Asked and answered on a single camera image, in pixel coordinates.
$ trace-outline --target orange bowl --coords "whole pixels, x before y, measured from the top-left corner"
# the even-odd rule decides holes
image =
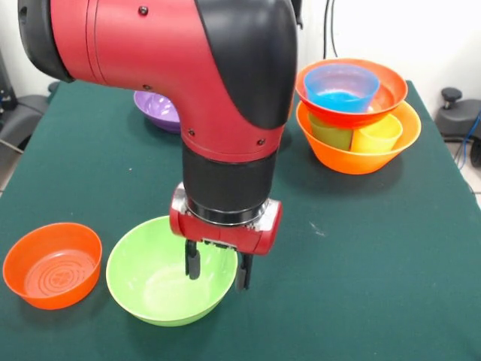
[[[30,305],[45,310],[79,302],[97,284],[102,246],[90,228],[55,223],[23,236],[3,264],[7,286]]]
[[[403,125],[403,134],[394,148],[387,153],[353,153],[331,147],[317,140],[312,135],[309,122],[309,109],[299,102],[297,108],[298,124],[306,135],[317,159],[326,167],[345,174],[368,174],[381,169],[400,152],[410,147],[421,134],[421,120],[418,114],[406,102],[402,102],[392,115]]]
[[[327,64],[351,64],[361,66],[372,71],[379,78],[381,85],[371,103],[372,111],[368,113],[344,113],[320,107],[309,101],[304,88],[304,78],[309,71]],[[405,100],[408,88],[406,81],[398,73],[384,65],[361,59],[328,59],[304,68],[296,78],[295,91],[309,111],[324,123],[331,124],[338,128],[356,129],[375,123],[384,118],[387,113],[396,109],[396,107]]]

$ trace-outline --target green tablecloth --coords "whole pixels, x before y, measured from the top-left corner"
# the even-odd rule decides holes
[[[1,282],[0,359],[479,359],[480,212],[412,85],[408,101],[419,140],[366,176],[319,164],[291,119],[271,194],[285,214],[252,289],[165,329],[117,306],[104,266],[123,234],[168,213],[180,138],[145,121],[130,91],[63,85],[0,198],[0,257],[38,226],[74,221],[100,235],[103,271],[61,311]]]

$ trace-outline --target green cup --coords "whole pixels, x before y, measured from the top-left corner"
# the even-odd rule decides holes
[[[349,150],[353,133],[351,129],[330,126],[311,113],[309,113],[309,121],[315,139],[337,149]]]
[[[107,286],[130,314],[157,326],[182,326],[212,311],[234,282],[237,254],[199,243],[201,275],[185,269],[186,240],[171,231],[169,217],[136,226],[116,244],[107,262]]]

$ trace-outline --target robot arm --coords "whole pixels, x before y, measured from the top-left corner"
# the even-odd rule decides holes
[[[170,215],[187,239],[186,273],[200,272],[197,241],[233,247],[247,288],[252,255],[271,249],[282,213],[268,195],[292,103],[301,0],[18,4],[23,45],[42,72],[172,100],[183,184]]]

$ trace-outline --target white wall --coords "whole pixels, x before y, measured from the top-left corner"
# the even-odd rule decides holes
[[[322,58],[324,6],[304,0],[300,66]],[[336,0],[334,15],[339,56],[381,62],[413,80],[432,114],[444,86],[481,98],[480,1]],[[0,0],[0,49],[19,95],[46,92],[52,79],[23,52],[16,0]]]
[[[47,94],[53,80],[34,67],[25,52],[17,22],[17,0],[0,0],[0,51],[18,96]]]

